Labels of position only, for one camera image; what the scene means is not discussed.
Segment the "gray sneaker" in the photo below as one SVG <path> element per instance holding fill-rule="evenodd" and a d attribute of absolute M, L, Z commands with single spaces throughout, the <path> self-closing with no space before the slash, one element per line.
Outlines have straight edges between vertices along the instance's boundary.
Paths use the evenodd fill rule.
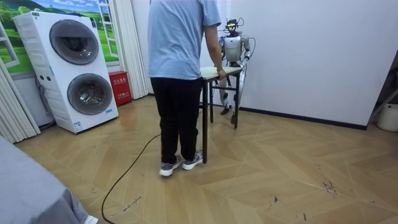
<path fill-rule="evenodd" d="M 177 169 L 180 166 L 180 163 L 181 163 L 180 157 L 175 156 L 175 158 L 176 158 L 176 161 L 174 164 L 169 164 L 169 163 L 165 163 L 165 162 L 162 163 L 162 168 L 160 168 L 160 172 L 159 172 L 159 174 L 161 176 L 170 177 L 173 174 L 173 170 Z"/>
<path fill-rule="evenodd" d="M 185 170 L 192 170 L 196 165 L 203 163 L 203 154 L 201 151 L 196 151 L 195 157 L 192 161 L 184 161 L 182 168 Z"/>

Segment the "round glass door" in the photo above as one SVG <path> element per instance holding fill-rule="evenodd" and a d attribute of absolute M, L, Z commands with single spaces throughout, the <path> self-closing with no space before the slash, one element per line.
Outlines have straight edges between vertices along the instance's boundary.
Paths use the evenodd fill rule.
<path fill-rule="evenodd" d="M 68 87 L 68 101 L 82 114 L 95 115 L 105 111 L 112 102 L 112 87 L 101 76 L 86 73 L 77 76 Z"/>
<path fill-rule="evenodd" d="M 81 22 L 66 19 L 56 22 L 50 31 L 54 51 L 75 65 L 86 65 L 98 55 L 99 44 L 94 33 Z"/>

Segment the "person's right hand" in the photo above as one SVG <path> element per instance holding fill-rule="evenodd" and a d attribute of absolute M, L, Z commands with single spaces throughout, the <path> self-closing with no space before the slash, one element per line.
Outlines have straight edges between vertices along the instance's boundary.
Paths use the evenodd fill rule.
<path fill-rule="evenodd" d="M 218 79 L 223 80 L 226 77 L 226 73 L 223 68 L 217 69 Z"/>

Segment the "wooden floor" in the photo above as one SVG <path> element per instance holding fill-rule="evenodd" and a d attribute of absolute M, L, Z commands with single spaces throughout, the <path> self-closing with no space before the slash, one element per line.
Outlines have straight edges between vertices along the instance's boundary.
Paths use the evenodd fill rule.
<path fill-rule="evenodd" d="M 209 127 L 207 165 L 161 178 L 155 139 L 113 190 L 106 216 L 136 224 L 398 223 L 398 134 L 246 112 L 234 130 L 230 114 L 219 110 Z M 152 97 L 119 113 L 78 135 L 54 127 L 17 144 L 99 223 L 105 193 L 159 133 Z"/>

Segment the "stacked washer dryer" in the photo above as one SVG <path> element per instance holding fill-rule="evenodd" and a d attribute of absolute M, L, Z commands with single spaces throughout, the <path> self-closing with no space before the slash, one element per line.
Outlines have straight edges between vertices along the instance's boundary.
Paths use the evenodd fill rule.
<path fill-rule="evenodd" d="M 78 133 L 118 116 L 93 19 L 28 12 L 14 22 L 58 126 Z"/>

